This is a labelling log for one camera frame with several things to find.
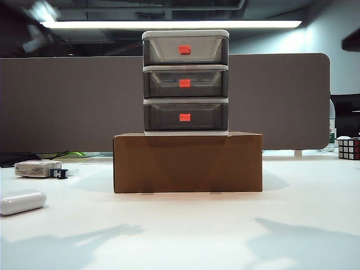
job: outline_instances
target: drawer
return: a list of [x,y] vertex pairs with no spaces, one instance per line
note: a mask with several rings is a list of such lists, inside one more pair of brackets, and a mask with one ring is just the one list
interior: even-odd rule
[[144,98],[227,97],[228,67],[224,65],[146,66]]
[[145,131],[227,131],[227,103],[144,105]]
[[228,65],[229,33],[225,30],[147,31],[142,39],[144,66]]

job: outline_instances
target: ceiling light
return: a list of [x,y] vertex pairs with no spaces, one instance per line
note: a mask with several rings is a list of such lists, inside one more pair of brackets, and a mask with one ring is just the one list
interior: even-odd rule
[[52,29],[275,29],[295,28],[302,21],[45,21]]

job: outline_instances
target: cardboard box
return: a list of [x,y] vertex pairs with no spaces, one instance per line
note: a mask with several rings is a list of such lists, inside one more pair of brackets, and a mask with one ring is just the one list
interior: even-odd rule
[[114,137],[114,192],[262,191],[262,135]]

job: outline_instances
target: gray wall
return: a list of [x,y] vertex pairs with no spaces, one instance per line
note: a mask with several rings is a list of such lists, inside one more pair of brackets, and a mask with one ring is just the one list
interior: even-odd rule
[[341,40],[359,27],[360,1],[335,0],[307,27],[233,40],[230,53],[325,53],[331,62],[331,93],[360,93],[360,53],[341,49]]

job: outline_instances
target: water bottle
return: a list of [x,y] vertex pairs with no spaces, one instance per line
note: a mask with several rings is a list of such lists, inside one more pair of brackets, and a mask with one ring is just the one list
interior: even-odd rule
[[330,129],[329,129],[329,142],[325,147],[325,152],[332,153],[335,150],[335,136],[336,136],[336,128],[335,128],[335,107],[332,101],[330,100]]

